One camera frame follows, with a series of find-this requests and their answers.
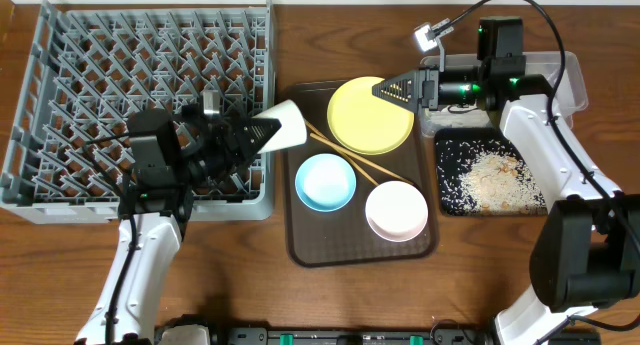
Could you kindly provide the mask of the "small white cup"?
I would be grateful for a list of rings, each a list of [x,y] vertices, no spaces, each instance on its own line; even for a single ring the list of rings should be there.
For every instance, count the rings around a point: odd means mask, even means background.
[[[254,116],[257,119],[276,119],[280,129],[260,149],[259,154],[274,152],[302,145],[307,140],[305,119],[292,100],[283,101]]]

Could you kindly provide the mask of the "yellow plate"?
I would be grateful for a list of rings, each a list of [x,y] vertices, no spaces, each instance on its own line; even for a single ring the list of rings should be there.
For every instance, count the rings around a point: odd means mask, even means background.
[[[340,85],[327,107],[335,139],[364,155],[381,155],[399,147],[410,135],[414,114],[372,94],[380,77],[358,77]]]

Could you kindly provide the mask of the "light blue bowl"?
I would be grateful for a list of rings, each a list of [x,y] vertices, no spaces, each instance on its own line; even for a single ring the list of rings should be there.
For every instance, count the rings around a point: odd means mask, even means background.
[[[353,167],[342,157],[321,153],[306,159],[298,168],[294,188],[308,208],[333,212],[346,206],[355,194],[357,179]]]

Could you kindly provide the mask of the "pink bowl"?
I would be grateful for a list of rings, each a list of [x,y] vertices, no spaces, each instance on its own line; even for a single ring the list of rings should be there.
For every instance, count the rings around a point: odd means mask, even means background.
[[[390,242],[416,238],[428,222],[429,209],[422,193],[402,181],[377,186],[365,202],[365,219],[371,230]]]

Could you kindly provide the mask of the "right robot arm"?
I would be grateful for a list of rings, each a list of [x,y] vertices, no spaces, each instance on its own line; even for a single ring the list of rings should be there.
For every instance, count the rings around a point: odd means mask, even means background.
[[[478,62],[424,66],[375,84],[410,112],[474,105],[516,148],[548,216],[529,261],[529,288],[501,311],[479,344],[546,344],[569,325],[639,293],[639,198],[594,164],[566,123],[559,79],[527,71],[518,17],[484,17]]]

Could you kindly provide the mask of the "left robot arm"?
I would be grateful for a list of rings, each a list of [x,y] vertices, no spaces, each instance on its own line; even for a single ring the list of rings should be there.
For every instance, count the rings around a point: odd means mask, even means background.
[[[284,127],[278,118],[180,115],[150,108],[131,115],[125,138],[134,163],[113,190],[119,243],[96,308],[78,344],[151,344],[161,287],[179,251],[195,188],[249,165]]]

